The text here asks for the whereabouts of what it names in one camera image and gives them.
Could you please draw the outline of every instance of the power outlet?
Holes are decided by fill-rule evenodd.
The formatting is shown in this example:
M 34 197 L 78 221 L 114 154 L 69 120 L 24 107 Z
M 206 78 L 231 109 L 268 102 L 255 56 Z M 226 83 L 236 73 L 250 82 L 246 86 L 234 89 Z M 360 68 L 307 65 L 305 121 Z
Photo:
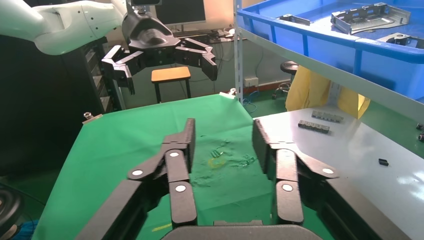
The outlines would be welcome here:
M 245 87 L 257 87 L 259 85 L 259 78 L 257 77 L 248 77 L 244 79 Z

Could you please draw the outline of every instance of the black cabinet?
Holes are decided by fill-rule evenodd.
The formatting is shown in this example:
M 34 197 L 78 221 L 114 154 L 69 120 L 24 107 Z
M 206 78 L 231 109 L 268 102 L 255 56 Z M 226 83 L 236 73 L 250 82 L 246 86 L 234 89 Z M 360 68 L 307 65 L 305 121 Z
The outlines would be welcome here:
M 0 35 L 0 176 L 60 168 L 85 120 L 120 110 L 102 38 L 63 55 Z

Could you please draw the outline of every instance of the table leg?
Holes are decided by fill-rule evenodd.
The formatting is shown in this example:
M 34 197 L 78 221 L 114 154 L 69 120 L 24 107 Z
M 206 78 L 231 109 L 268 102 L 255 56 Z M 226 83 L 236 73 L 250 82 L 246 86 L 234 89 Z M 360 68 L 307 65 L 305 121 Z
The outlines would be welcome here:
M 190 92 L 190 81 L 187 79 L 185 80 L 185 88 L 187 89 L 187 98 L 192 98 L 192 93 Z
M 154 90 L 156 91 L 156 100 L 157 103 L 161 103 L 161 91 L 159 90 L 159 83 L 154 84 Z

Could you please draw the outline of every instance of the wooden stool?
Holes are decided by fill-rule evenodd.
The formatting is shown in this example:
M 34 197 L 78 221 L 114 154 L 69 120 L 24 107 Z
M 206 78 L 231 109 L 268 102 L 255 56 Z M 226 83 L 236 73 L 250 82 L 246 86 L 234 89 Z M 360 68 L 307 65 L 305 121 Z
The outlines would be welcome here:
M 186 66 L 151 71 L 151 82 L 154 84 L 154 89 L 156 90 L 157 103 L 159 104 L 161 102 L 161 92 L 159 90 L 159 84 L 176 81 L 185 81 L 185 87 L 187 88 L 187 97 L 190 99 L 192 97 L 192 94 L 190 93 L 190 78 L 190 71 L 189 68 Z

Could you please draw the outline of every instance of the computer screen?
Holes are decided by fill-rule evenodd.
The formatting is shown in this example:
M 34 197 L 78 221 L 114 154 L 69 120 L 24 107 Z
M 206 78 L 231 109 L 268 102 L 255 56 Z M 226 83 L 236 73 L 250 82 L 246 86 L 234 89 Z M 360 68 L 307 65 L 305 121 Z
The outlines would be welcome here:
M 156 16 L 165 25 L 203 23 L 206 21 L 203 0 L 162 0 Z

